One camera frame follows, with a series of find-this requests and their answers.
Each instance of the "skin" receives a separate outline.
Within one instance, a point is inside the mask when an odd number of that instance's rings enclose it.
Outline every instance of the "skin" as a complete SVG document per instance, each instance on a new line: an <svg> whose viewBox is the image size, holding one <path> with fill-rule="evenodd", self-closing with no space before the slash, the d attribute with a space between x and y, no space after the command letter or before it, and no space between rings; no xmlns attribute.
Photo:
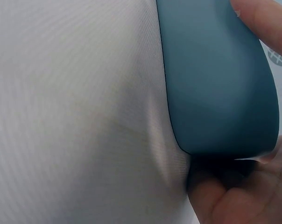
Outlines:
<svg viewBox="0 0 282 224"><path fill-rule="evenodd" d="M231 5L282 55L281 5L272 0L231 0ZM282 224L282 136L272 154L256 160L195 159L188 195L201 224Z"/></svg>

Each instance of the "fingernail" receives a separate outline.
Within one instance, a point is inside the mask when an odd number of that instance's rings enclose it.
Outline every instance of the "fingernail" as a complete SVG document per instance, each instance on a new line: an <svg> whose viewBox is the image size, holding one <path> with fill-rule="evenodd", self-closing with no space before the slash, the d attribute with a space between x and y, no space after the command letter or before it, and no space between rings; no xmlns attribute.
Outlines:
<svg viewBox="0 0 282 224"><path fill-rule="evenodd" d="M236 10L234 12L236 13L237 17L240 17L240 10Z"/></svg>

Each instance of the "white fabric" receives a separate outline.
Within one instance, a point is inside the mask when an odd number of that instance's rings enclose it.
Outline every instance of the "white fabric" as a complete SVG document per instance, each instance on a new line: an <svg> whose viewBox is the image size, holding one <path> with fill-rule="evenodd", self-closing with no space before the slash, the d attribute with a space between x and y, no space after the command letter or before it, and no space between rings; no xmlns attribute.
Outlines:
<svg viewBox="0 0 282 224"><path fill-rule="evenodd" d="M187 167L155 0L0 0L0 224L197 223Z"/></svg>

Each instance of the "finger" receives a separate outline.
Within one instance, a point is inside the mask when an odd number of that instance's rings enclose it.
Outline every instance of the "finger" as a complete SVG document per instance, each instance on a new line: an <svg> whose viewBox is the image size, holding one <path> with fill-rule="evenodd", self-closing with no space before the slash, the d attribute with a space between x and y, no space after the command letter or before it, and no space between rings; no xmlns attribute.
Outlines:
<svg viewBox="0 0 282 224"><path fill-rule="evenodd" d="M273 0L231 0L241 20L282 55L282 6Z"/></svg>
<svg viewBox="0 0 282 224"><path fill-rule="evenodd" d="M208 223L228 189L240 186L256 161L200 157L191 161L189 199L200 223Z"/></svg>
<svg viewBox="0 0 282 224"><path fill-rule="evenodd" d="M224 186L211 173L198 171L191 174L188 195L200 223L207 223L225 193Z"/></svg>

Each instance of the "teal silicone device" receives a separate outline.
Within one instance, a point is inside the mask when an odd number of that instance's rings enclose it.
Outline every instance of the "teal silicone device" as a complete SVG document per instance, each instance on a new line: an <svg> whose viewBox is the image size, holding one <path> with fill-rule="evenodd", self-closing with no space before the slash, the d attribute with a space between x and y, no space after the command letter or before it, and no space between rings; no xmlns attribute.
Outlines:
<svg viewBox="0 0 282 224"><path fill-rule="evenodd" d="M248 158L279 132L274 79L229 0L157 0L170 120L190 154Z"/></svg>

